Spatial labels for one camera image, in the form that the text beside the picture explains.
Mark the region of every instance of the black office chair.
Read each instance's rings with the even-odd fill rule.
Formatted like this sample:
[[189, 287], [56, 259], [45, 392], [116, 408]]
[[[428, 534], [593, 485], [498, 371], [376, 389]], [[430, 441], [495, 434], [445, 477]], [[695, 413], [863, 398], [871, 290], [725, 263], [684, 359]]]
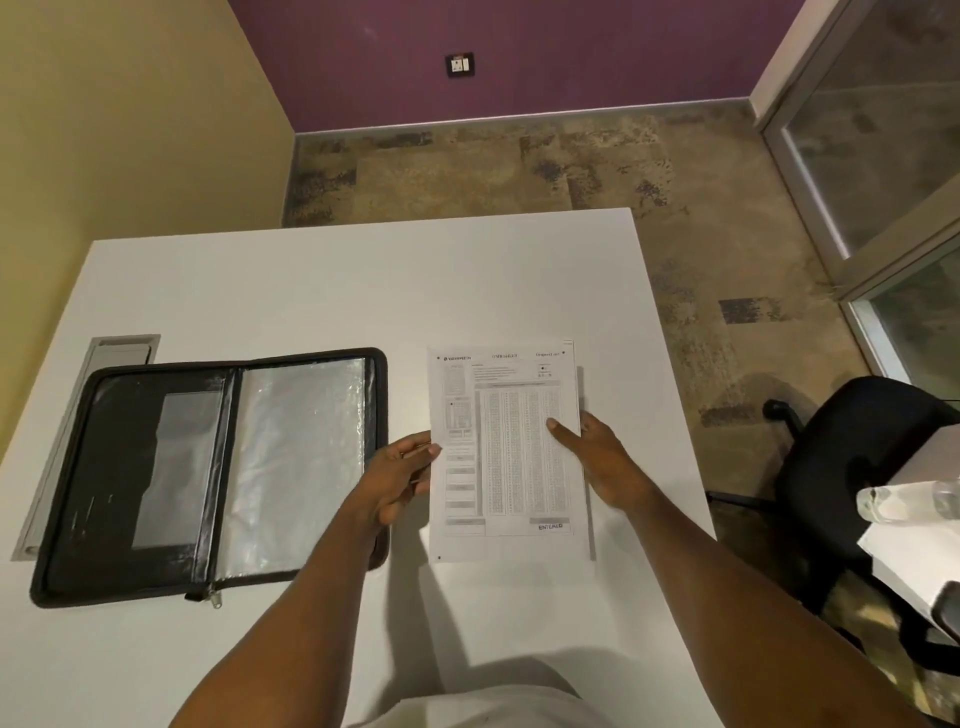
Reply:
[[[806, 427], [786, 402], [767, 401], [763, 415], [785, 422], [795, 440], [774, 483], [776, 500], [715, 492], [707, 493], [708, 500], [796, 522], [810, 565], [800, 600], [810, 612], [820, 615], [849, 569], [890, 600], [911, 660], [960, 675], [960, 647], [929, 643], [926, 619], [871, 574], [871, 557], [857, 545], [869, 524], [854, 500], [861, 488], [886, 483], [940, 427], [960, 424], [960, 411], [909, 384], [864, 376], [841, 387]], [[960, 638], [960, 590], [945, 590], [934, 617], [947, 634]]]

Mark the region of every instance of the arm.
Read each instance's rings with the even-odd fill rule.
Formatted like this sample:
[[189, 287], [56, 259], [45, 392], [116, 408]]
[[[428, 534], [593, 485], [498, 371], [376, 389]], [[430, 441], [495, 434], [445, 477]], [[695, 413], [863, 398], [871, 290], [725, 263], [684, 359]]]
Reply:
[[728, 728], [924, 728], [883, 674], [787, 593], [717, 544], [589, 413], [547, 428], [626, 513], [710, 702]]
[[344, 717], [360, 594], [373, 541], [429, 487], [430, 433], [376, 454], [303, 569], [207, 674], [174, 728], [337, 728]]

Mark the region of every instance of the hand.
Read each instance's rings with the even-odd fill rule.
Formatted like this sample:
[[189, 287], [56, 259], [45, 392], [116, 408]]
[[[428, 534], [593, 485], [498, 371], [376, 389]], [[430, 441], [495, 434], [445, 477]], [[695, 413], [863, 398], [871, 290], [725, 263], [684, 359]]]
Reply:
[[616, 439], [613, 430], [589, 412], [580, 413], [581, 437], [552, 417], [546, 428], [557, 442], [580, 458], [593, 490], [607, 505], [630, 511], [651, 489], [656, 488]]
[[430, 463], [439, 454], [430, 430], [379, 449], [344, 505], [373, 526], [390, 525], [413, 496], [430, 489]]

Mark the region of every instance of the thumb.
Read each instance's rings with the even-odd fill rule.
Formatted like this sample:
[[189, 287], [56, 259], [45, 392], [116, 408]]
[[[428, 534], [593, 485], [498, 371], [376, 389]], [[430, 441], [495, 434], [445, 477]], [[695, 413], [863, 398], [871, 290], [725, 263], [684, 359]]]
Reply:
[[403, 470], [412, 475], [416, 471], [421, 471], [430, 463], [437, 459], [440, 454], [440, 446], [432, 443], [427, 448], [420, 448], [406, 455], [400, 462], [403, 463]]
[[550, 434], [554, 436], [558, 443], [570, 450], [574, 455], [579, 454], [582, 439], [578, 435], [570, 432], [570, 430], [552, 417], [547, 418], [546, 428], [550, 430]]

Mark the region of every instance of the glass door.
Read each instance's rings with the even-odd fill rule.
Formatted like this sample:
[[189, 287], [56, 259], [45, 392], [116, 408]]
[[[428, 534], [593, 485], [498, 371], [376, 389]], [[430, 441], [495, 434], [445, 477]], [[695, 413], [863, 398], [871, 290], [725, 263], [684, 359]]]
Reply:
[[875, 369], [960, 405], [960, 232], [843, 306]]
[[764, 135], [833, 282], [890, 265], [960, 216], [960, 2], [850, 0]]
[[960, 401], [960, 0], [847, 0], [763, 134], [872, 368]]

